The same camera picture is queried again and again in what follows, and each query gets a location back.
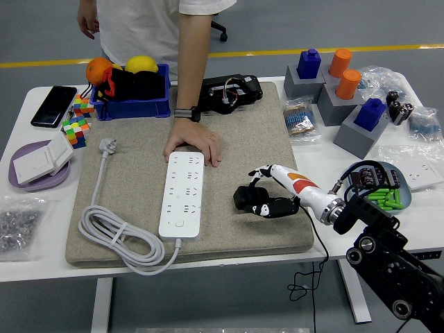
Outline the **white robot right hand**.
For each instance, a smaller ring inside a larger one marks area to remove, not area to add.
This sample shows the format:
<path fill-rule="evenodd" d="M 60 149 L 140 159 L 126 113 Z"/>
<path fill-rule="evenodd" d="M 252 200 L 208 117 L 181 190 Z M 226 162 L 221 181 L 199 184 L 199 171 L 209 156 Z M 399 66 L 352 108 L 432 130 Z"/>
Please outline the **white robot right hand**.
<path fill-rule="evenodd" d="M 244 210 L 267 219 L 295 214 L 301 205 L 311 208 L 314 216 L 321 223 L 332 225 L 336 216 L 345 207 L 345 202 L 336 194 L 326 194 L 309 178 L 285 166 L 267 164 L 256 168 L 248 175 L 251 177 L 247 186 L 248 190 L 255 190 L 255 184 L 263 177 L 267 177 L 274 179 L 293 194 L 292 198 L 271 198 L 267 203 L 244 206 Z"/>

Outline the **person's right hand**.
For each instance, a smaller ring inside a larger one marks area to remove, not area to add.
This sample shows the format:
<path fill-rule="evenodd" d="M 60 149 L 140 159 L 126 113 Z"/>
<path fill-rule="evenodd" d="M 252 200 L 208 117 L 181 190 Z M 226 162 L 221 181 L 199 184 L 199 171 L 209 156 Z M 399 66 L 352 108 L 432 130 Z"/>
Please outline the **person's right hand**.
<path fill-rule="evenodd" d="M 93 40 L 95 38 L 95 34 L 99 32 L 96 0 L 79 1 L 77 22 L 82 34 Z"/>

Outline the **person's left hand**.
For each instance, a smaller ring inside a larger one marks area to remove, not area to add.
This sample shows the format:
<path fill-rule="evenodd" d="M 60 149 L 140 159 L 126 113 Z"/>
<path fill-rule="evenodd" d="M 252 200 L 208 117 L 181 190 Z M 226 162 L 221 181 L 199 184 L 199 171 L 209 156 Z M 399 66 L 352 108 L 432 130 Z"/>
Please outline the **person's left hand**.
<path fill-rule="evenodd" d="M 211 164 L 218 167 L 222 161 L 222 142 L 217 133 L 189 119 L 175 118 L 164 147 L 165 162 L 169 161 L 170 154 L 182 144 L 197 148 L 204 156 L 205 166 Z"/>

